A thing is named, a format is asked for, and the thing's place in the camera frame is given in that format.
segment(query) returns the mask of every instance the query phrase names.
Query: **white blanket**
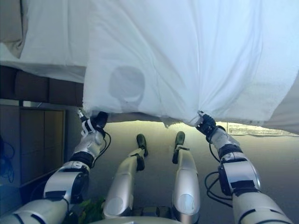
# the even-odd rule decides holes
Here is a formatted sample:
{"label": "white blanket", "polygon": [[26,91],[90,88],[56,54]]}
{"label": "white blanket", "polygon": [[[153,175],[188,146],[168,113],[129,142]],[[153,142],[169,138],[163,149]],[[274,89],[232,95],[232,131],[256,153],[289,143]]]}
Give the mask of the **white blanket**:
{"label": "white blanket", "polygon": [[1,43],[1,65],[26,72],[83,83],[87,65],[88,2],[86,0],[24,0],[28,30],[20,58]]}
{"label": "white blanket", "polygon": [[84,109],[261,124],[299,69],[296,0],[90,1]]}

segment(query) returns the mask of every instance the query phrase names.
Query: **electrical cord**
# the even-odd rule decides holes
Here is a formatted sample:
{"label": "electrical cord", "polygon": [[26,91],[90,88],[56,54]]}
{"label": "electrical cord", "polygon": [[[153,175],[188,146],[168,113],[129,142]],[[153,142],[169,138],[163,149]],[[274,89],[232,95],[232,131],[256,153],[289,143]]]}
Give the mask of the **electrical cord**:
{"label": "electrical cord", "polygon": [[210,152],[211,152],[212,156],[213,156],[218,162],[220,162],[220,160],[215,156],[215,154],[214,154],[213,151],[212,151],[211,143],[209,143],[209,148],[210,148]]}
{"label": "electrical cord", "polygon": [[1,149],[1,177],[7,178],[8,181],[12,183],[14,181],[14,169],[10,160],[14,157],[15,149],[10,143],[3,141],[2,138],[1,141],[3,147],[6,144],[9,145],[12,150],[12,154],[8,156],[4,154],[4,149]]}
{"label": "electrical cord", "polygon": [[109,148],[109,146],[111,144],[111,139],[112,139],[111,135],[109,133],[107,133],[107,132],[105,132],[105,134],[108,135],[108,137],[109,137],[109,144],[107,145],[107,141],[104,139],[104,142],[105,142],[104,149],[100,152],[100,154],[98,155],[98,157],[95,159],[92,168],[94,167],[95,162],[98,160],[98,158],[100,158],[106,152],[106,150]]}
{"label": "electrical cord", "polygon": [[103,151],[99,154],[98,157],[102,156],[102,155],[106,152],[106,150],[109,148],[109,146],[110,146],[110,144],[111,144],[111,135],[110,135],[109,133],[107,133],[107,132],[105,132],[105,134],[108,135],[108,137],[109,137],[109,144],[108,144],[107,147],[105,147],[105,148],[103,149]]}
{"label": "electrical cord", "polygon": [[230,207],[230,208],[232,208],[233,206],[231,205],[231,204],[228,204],[228,203],[226,203],[226,202],[224,202],[224,201],[222,201],[222,200],[228,200],[228,201],[232,201],[232,198],[227,198],[227,197],[221,197],[221,196],[219,196],[219,195],[216,195],[215,193],[213,193],[212,191],[211,191],[211,188],[219,181],[219,177],[217,177],[209,186],[207,185],[207,180],[208,180],[208,178],[211,176],[211,175],[214,175],[214,174],[218,174],[219,172],[211,172],[211,173],[209,173],[206,177],[205,177],[205,181],[204,181],[204,184],[205,184],[205,187],[206,187],[206,195],[209,197],[209,198],[211,198],[211,199],[213,199],[214,201],[217,201],[217,202],[219,202],[219,203],[221,203],[221,204],[224,204],[224,205],[226,205],[226,206],[228,206],[228,207]]}
{"label": "electrical cord", "polygon": [[47,181],[42,181],[40,182],[34,189],[33,191],[31,192],[31,195],[30,195],[30,202],[33,201],[33,197],[34,197],[34,194],[36,193],[37,189],[39,189],[42,185],[44,185]]}

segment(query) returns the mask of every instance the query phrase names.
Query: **white fabric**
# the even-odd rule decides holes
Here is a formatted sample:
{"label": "white fabric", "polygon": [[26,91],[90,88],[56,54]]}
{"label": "white fabric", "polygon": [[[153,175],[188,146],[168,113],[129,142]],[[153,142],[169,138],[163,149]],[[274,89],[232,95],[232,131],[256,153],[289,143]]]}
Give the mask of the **white fabric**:
{"label": "white fabric", "polygon": [[189,125],[199,109],[221,120],[267,120],[298,70],[296,6],[91,0],[84,109]]}
{"label": "white fabric", "polygon": [[288,94],[274,111],[264,127],[299,134],[299,73]]}
{"label": "white fabric", "polygon": [[20,59],[1,43],[1,65],[45,77],[83,82],[87,65],[88,2],[26,0],[28,31]]}

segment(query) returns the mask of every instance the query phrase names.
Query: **gray floor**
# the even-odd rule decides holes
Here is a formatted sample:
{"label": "gray floor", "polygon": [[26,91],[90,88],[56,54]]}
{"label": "gray floor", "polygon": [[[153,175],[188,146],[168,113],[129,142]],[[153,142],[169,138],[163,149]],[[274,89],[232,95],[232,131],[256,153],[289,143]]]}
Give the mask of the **gray floor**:
{"label": "gray floor", "polygon": [[[195,128],[183,124],[165,128],[162,123],[136,121],[108,124],[105,130],[111,134],[112,143],[91,171],[89,197],[107,194],[118,165],[136,148],[136,135],[143,133],[149,156],[145,170],[135,177],[134,206],[171,206],[177,168],[171,159],[176,133],[181,130],[186,133],[185,146],[191,148],[199,173],[200,223],[233,223],[232,209],[206,196],[203,179],[206,174],[217,170],[217,162],[210,155],[204,136]],[[259,171],[262,191],[272,197],[294,223],[299,223],[299,138],[250,135],[235,138]]]}

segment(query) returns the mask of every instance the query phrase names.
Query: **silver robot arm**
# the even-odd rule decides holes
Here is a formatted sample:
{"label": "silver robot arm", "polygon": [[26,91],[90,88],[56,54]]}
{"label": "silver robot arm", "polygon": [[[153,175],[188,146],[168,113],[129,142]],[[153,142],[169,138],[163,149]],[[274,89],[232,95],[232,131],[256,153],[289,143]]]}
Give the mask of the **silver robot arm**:
{"label": "silver robot arm", "polygon": [[220,159],[219,180],[222,192],[232,196],[236,224],[292,224],[279,206],[260,191],[260,178],[240,144],[213,118],[199,112],[197,129],[213,144]]}
{"label": "silver robot arm", "polygon": [[66,162],[47,181],[43,199],[29,202],[11,215],[4,217],[2,224],[60,224],[74,204],[83,201],[89,183],[89,172],[104,150],[107,114],[87,119],[79,111],[82,121],[82,139]]}

